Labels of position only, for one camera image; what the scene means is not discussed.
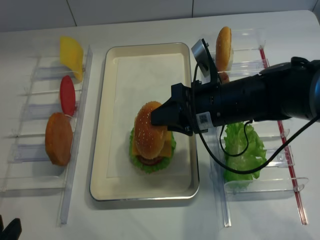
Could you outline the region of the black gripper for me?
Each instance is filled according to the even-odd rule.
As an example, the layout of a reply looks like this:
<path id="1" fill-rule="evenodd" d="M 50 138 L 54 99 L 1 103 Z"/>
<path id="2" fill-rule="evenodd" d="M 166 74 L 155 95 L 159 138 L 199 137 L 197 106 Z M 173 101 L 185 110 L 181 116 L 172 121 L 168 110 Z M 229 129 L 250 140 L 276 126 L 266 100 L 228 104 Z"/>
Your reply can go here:
<path id="1" fill-rule="evenodd" d="M 221 84 L 201 84 L 197 80 L 187 87 L 177 83 L 171 86 L 171 97 L 151 112 L 151 124 L 192 136 L 223 126 L 224 109 Z"/>

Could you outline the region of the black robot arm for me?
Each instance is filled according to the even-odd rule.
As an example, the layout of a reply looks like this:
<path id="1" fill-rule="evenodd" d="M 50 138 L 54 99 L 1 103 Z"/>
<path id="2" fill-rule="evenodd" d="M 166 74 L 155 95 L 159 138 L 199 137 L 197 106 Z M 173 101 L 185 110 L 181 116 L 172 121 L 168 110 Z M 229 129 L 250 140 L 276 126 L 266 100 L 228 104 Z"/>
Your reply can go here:
<path id="1" fill-rule="evenodd" d="M 152 111 L 154 126 L 188 136 L 209 128 L 290 118 L 320 119 L 320 62 L 293 57 L 228 83 L 195 81 L 171 86 L 171 97 Z"/>

